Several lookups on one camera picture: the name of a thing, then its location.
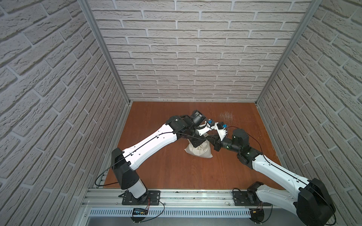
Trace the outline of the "cream cloth soil bag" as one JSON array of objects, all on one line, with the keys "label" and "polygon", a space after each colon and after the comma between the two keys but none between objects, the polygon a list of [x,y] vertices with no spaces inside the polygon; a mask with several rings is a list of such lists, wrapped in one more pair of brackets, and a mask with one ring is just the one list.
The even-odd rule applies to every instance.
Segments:
[{"label": "cream cloth soil bag", "polygon": [[206,159],[213,158],[213,155],[211,153],[210,142],[207,140],[198,147],[194,147],[191,144],[191,142],[189,142],[189,145],[185,148],[185,152],[200,158],[206,158]]}]

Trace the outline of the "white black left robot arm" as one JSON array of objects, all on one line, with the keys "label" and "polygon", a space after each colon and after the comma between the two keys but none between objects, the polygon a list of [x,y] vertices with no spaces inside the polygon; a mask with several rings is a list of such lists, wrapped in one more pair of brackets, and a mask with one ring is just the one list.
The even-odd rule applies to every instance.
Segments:
[{"label": "white black left robot arm", "polygon": [[189,139],[190,142],[203,143],[205,134],[212,130],[202,115],[172,116],[156,132],[141,142],[121,150],[116,148],[112,152],[111,169],[116,176],[122,190],[126,190],[135,199],[146,199],[148,189],[140,179],[136,170],[153,154],[163,147],[180,138]]}]

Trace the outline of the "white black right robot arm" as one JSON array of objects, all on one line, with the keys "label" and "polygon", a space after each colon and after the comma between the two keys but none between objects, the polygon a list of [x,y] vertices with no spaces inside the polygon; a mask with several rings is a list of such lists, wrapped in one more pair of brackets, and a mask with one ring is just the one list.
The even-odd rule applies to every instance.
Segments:
[{"label": "white black right robot arm", "polygon": [[224,148],[236,152],[238,160],[259,173],[266,175],[284,188],[271,188],[261,182],[249,187],[253,199],[281,207],[296,216],[306,226],[325,226],[332,218],[336,220],[336,207],[326,186],[319,179],[307,179],[266,157],[249,144],[249,135],[242,129],[235,129],[232,138],[210,135],[207,140],[216,151]]}]

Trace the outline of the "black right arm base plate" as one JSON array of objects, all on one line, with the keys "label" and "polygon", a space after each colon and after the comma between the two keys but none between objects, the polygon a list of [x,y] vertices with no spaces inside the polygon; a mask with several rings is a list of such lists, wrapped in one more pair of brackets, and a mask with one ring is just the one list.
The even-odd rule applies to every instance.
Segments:
[{"label": "black right arm base plate", "polygon": [[233,201],[235,206],[261,206],[262,202],[255,193],[247,190],[232,190]]}]

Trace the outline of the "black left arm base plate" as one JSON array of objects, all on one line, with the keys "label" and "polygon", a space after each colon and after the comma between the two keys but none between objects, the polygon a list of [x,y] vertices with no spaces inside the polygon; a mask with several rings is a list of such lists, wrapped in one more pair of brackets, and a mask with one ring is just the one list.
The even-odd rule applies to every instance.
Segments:
[{"label": "black left arm base plate", "polygon": [[147,190],[145,194],[143,194],[139,198],[135,198],[128,190],[126,190],[119,197],[122,198],[122,205],[159,205],[160,201],[160,191],[159,190]]}]

